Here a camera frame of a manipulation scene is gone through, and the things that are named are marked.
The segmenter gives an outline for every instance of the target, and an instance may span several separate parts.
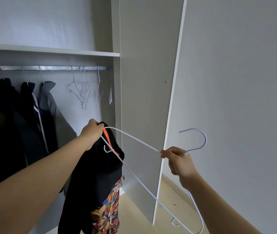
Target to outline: wooden floor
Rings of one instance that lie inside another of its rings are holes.
[[[197,212],[164,179],[161,180],[159,200],[193,233],[200,231],[201,221]],[[157,207],[155,225],[152,226],[126,193],[119,200],[119,219],[120,227],[118,234],[189,233],[182,226],[174,227],[171,224],[171,215],[160,204]],[[206,227],[204,227],[202,233],[209,233]]]

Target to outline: patterned fabric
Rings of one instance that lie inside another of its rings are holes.
[[[92,234],[114,234],[119,228],[118,204],[121,180],[113,186],[102,206],[91,212]]]

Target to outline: metal clothes rod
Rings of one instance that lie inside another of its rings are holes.
[[[12,65],[0,65],[0,71],[14,70],[14,71],[29,71],[29,70],[71,70],[71,66],[38,66],[38,65],[25,65],[25,66],[12,66]],[[84,70],[84,66],[72,66],[73,70]],[[98,70],[109,70],[110,67],[99,66]],[[97,66],[86,66],[85,70],[97,70]]]

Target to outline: hand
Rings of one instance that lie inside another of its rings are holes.
[[[82,129],[79,137],[85,140],[86,150],[89,150],[93,144],[100,138],[104,124],[97,125],[94,119],[89,120],[88,124]]]
[[[190,154],[185,154],[184,149],[171,147],[161,151],[161,157],[169,159],[169,168],[173,175],[178,175],[181,185],[186,188],[188,181],[198,175]]]

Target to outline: orange stripe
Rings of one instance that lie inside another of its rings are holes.
[[[107,141],[108,141],[110,147],[113,148],[113,146],[112,146],[111,143],[110,143],[110,139],[109,139],[109,136],[108,136],[108,133],[107,133],[106,129],[103,129],[103,132],[104,132],[104,134],[105,134],[105,136],[106,136],[106,138],[107,138]]]

